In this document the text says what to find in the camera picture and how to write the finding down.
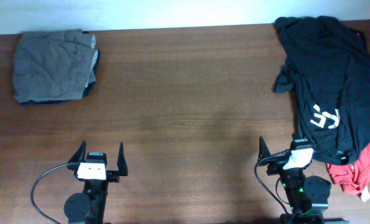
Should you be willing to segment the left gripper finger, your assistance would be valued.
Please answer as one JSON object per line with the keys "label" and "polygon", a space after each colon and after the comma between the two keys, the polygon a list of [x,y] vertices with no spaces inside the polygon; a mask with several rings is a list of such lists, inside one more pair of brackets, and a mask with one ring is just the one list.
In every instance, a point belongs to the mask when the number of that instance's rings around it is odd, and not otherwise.
{"label": "left gripper finger", "polygon": [[78,150],[71,156],[68,163],[79,163],[85,160],[86,141],[82,141]]}
{"label": "left gripper finger", "polygon": [[128,167],[124,155],[124,145],[123,142],[119,145],[119,153],[118,153],[118,159],[117,159],[117,167],[119,176],[128,176]]}

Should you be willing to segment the dark green t-shirt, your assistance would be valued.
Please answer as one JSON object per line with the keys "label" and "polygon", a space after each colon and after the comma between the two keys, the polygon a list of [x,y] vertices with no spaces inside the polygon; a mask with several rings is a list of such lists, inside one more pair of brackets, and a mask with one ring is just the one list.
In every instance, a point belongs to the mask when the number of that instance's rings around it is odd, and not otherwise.
{"label": "dark green t-shirt", "polygon": [[280,17],[274,27],[287,55],[274,91],[293,91],[298,133],[317,161],[357,161],[370,143],[370,53],[363,32],[338,19]]}

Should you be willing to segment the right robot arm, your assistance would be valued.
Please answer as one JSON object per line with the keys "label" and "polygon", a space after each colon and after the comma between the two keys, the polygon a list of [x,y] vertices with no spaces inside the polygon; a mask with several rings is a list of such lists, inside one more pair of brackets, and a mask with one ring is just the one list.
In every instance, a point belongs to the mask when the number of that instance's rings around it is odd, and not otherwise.
{"label": "right robot arm", "polygon": [[259,154],[254,173],[258,167],[267,167],[267,175],[278,175],[287,197],[289,209],[278,196],[269,190],[260,177],[257,181],[284,209],[280,223],[324,223],[323,212],[328,208],[331,183],[319,176],[307,177],[303,171],[312,163],[314,149],[308,139],[293,139],[290,148],[270,153],[263,137],[259,138]]}

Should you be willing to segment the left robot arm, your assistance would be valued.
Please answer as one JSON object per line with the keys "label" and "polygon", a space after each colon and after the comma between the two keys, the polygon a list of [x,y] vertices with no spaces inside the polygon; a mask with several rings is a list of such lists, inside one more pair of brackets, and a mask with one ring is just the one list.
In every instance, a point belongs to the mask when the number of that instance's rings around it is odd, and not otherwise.
{"label": "left robot arm", "polygon": [[87,153],[84,141],[69,159],[68,169],[84,183],[83,190],[68,197],[64,204],[63,211],[69,223],[103,223],[109,184],[118,183],[121,177],[128,175],[123,143],[119,145],[117,169],[108,170],[107,164],[107,155],[103,152]]}

